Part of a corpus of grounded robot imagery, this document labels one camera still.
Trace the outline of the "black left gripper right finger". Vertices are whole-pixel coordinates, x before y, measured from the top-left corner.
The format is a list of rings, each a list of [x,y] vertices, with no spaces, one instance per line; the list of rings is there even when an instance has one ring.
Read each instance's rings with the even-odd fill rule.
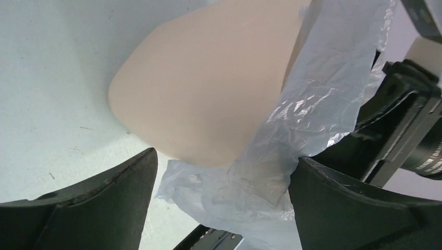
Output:
[[[289,195],[303,249],[441,249],[441,202],[363,183],[309,157]]]

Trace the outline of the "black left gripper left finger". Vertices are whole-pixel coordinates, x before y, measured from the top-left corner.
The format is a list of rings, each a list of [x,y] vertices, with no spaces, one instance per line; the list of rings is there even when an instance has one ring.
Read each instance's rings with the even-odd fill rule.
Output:
[[[1,249],[138,249],[158,157],[116,167],[32,201],[1,204]]]

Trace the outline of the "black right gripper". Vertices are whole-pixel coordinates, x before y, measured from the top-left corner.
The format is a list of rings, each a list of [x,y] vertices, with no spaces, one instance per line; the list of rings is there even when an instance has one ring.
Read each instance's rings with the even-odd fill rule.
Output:
[[[441,89],[412,60],[384,64],[385,77],[359,111],[353,132],[314,159],[383,187],[398,169],[441,179]]]

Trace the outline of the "translucent blue trash bag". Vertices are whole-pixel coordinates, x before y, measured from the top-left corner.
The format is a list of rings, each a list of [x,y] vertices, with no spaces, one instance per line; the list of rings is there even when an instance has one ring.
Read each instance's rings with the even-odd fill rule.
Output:
[[[300,11],[298,57],[278,102],[243,153],[222,167],[171,160],[157,197],[198,223],[241,235],[252,249],[300,249],[290,176],[355,128],[380,79],[396,1],[312,1]]]

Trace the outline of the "cream plastic trash bin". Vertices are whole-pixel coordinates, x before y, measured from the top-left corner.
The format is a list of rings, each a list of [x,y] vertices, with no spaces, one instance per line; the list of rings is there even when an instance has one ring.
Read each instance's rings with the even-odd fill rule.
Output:
[[[308,4],[216,1],[158,26],[115,74],[113,114],[170,158],[233,162],[279,99]]]

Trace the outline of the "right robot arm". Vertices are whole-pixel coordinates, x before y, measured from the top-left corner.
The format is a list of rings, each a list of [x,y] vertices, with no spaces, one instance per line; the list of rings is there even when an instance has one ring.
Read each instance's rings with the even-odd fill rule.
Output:
[[[403,1],[419,36],[403,61],[386,62],[355,130],[314,159],[379,188],[398,169],[441,179],[441,1]]]

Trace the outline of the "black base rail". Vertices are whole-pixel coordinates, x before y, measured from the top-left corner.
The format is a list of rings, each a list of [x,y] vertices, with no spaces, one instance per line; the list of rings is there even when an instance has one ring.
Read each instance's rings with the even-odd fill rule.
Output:
[[[243,237],[228,231],[198,225],[173,250],[234,250]]]

